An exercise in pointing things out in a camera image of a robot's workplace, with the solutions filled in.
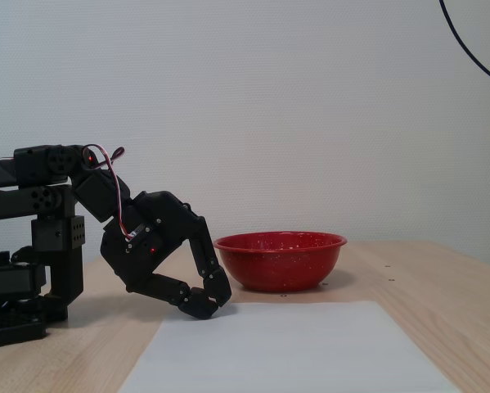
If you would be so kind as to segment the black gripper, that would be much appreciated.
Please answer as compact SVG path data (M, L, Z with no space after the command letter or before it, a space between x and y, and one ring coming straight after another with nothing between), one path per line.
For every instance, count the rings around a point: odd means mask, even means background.
M193 213L188 204L170 192L141 192L123 208L122 219L135 237L128 241L113 219L104 227L101 255L128 292L165 301L200 320L210 319L230 300L232 289L205 218ZM154 273L185 240L189 240L204 289Z

